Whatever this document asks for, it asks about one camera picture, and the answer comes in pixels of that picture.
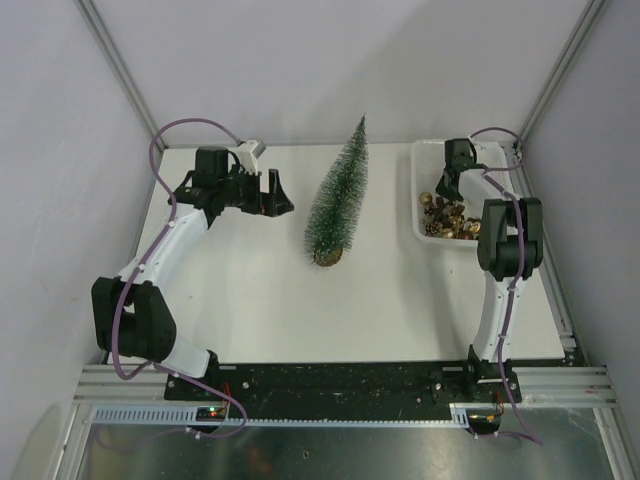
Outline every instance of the white table surface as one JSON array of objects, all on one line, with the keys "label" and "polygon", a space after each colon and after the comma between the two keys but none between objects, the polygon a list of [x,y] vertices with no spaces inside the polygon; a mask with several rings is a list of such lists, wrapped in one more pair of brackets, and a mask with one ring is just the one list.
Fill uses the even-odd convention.
[{"label": "white table surface", "polygon": [[[410,144],[370,145],[369,185],[353,249],[328,269],[302,245],[309,208],[341,146],[269,147],[295,211],[266,218],[227,209],[175,272],[165,299],[179,333],[222,362],[455,360],[467,356],[482,310],[484,274],[475,250],[427,247],[411,229]],[[165,151],[173,188],[195,149]],[[140,245],[167,208],[159,185]],[[561,358],[549,303],[535,274],[514,327],[514,358]]]}]

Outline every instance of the miniature christmas tree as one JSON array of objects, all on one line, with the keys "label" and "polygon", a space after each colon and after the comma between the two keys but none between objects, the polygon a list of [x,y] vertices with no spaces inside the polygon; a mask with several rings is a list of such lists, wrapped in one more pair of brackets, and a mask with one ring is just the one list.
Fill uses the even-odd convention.
[{"label": "miniature christmas tree", "polygon": [[367,189],[367,134],[364,116],[324,177],[304,236],[307,255],[321,267],[338,263],[349,250]]}]

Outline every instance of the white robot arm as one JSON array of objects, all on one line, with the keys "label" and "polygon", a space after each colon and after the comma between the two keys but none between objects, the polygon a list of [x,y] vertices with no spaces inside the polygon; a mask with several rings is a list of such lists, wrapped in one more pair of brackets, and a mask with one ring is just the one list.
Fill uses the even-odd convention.
[{"label": "white robot arm", "polygon": [[[495,365],[500,346],[503,362],[511,358],[511,331],[516,323],[518,301],[533,270],[542,262],[542,205],[536,198],[520,198],[487,180],[486,171],[478,163],[478,154],[469,139],[447,140],[445,169],[436,192],[449,200],[461,201],[464,196],[472,203],[484,205],[478,261],[485,270],[486,289],[470,359]],[[524,252],[520,251],[514,202],[522,218]],[[524,268],[519,275],[522,254]]]},{"label": "white robot arm", "polygon": [[[158,233],[167,227],[168,230],[163,237],[153,237],[161,238],[159,243],[154,240],[115,278],[101,277],[91,289],[96,338],[101,348],[111,351],[114,320],[119,318],[121,355],[145,358],[194,378],[205,375],[215,355],[178,334],[163,292],[184,255],[225,208],[237,207],[245,213],[268,217],[293,210],[280,186],[277,170],[269,171],[269,193],[260,192],[257,157],[264,150],[264,144],[256,140],[233,149],[197,150],[195,169],[188,172],[174,192],[175,215],[171,219],[167,214]],[[236,160],[231,169],[229,156]],[[128,284],[125,307],[118,311],[118,301]]]}]

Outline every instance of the white wall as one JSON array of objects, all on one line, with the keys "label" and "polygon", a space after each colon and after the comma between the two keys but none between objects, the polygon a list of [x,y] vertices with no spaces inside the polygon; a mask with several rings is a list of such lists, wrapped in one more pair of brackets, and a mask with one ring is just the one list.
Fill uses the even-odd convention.
[{"label": "white wall", "polygon": [[[159,124],[271,144],[524,123],[587,0],[95,0]],[[210,127],[167,132],[212,143]]]},{"label": "white wall", "polygon": [[72,1],[2,2],[0,45],[0,478],[34,480],[98,352],[91,284],[128,259],[150,175]]},{"label": "white wall", "polygon": [[639,26],[639,2],[611,2],[533,133],[528,172],[580,338],[640,450]]}]

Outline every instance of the white plastic tray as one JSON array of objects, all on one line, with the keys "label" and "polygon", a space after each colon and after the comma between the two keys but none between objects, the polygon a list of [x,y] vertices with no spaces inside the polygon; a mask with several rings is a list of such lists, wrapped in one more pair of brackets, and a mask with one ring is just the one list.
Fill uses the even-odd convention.
[{"label": "white plastic tray", "polygon": [[[507,159],[504,151],[497,142],[476,142],[478,146],[478,161],[489,167],[506,167]],[[442,177],[444,168],[444,140],[418,140],[411,146],[411,223],[413,233],[425,244],[448,245],[460,248],[476,248],[475,240],[457,240],[428,237],[424,233],[424,225],[420,221],[424,218],[424,207],[418,202],[422,192],[430,192],[435,198],[436,185]],[[511,180],[507,172],[494,172],[493,178],[503,187],[512,190]],[[482,217],[482,205],[475,205],[466,199],[465,217]]]}]

